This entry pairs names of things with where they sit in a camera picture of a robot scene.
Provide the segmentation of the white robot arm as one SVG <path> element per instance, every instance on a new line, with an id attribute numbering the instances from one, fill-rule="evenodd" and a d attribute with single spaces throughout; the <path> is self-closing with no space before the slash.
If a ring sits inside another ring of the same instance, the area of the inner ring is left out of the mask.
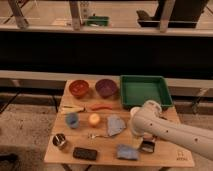
<path id="1" fill-rule="evenodd" d="M 144 132 L 148 132 L 213 160 L 213 131 L 162 119 L 161 113 L 161 105 L 154 100 L 132 107 L 131 133 L 142 136 Z"/>

